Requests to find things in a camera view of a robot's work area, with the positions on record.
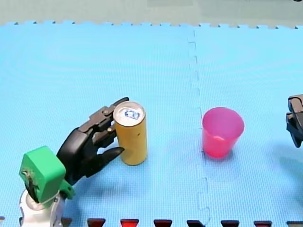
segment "pink plastic cup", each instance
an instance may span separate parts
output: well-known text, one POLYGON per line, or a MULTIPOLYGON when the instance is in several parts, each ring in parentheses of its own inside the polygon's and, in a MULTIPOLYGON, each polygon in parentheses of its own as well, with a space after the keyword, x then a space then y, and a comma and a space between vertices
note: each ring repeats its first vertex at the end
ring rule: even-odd
POLYGON ((244 131, 244 121, 237 112, 216 107, 202 120, 202 149, 212 158, 224 158, 244 131))

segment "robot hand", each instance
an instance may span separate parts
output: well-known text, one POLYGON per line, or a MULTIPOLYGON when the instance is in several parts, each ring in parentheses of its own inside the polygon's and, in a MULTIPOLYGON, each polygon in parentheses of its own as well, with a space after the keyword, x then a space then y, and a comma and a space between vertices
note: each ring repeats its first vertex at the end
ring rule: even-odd
POLYGON ((299 148, 303 141, 303 95, 288 98, 289 111, 286 114, 287 130, 290 132, 294 145, 299 148))
POLYGON ((19 175, 26 190, 20 197, 22 227, 61 227, 65 199, 72 199, 72 186, 83 176, 90 177, 101 171, 124 149, 106 148, 116 137, 112 124, 118 100, 110 107, 102 107, 89 120, 74 129, 60 147, 57 155, 46 146, 27 152, 23 156, 19 175))

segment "green motor housing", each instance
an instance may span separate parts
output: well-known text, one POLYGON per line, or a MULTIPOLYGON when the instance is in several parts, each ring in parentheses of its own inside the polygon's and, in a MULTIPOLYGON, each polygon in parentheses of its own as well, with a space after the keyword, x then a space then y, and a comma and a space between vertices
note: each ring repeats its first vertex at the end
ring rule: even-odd
POLYGON ((68 199, 74 195, 72 186, 64 179, 66 169, 57 156, 43 146, 24 154, 19 175, 26 185, 32 179, 36 197, 43 203, 54 197, 59 191, 68 199))

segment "plastic cup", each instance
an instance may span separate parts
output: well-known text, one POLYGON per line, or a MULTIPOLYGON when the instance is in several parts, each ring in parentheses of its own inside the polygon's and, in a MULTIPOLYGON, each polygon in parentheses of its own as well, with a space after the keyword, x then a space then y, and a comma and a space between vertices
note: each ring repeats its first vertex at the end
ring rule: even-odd
POLYGON ((216 107, 202 120, 202 149, 212 158, 224 158, 244 131, 244 121, 234 110, 216 107))

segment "can lid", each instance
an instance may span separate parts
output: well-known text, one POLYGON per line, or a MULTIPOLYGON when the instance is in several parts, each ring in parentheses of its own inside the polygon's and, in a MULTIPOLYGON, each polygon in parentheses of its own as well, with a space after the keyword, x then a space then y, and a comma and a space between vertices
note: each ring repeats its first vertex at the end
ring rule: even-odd
POLYGON ((134 102, 126 101, 116 106, 114 110, 114 120, 123 126, 135 126, 140 124, 145 117, 143 107, 134 102))

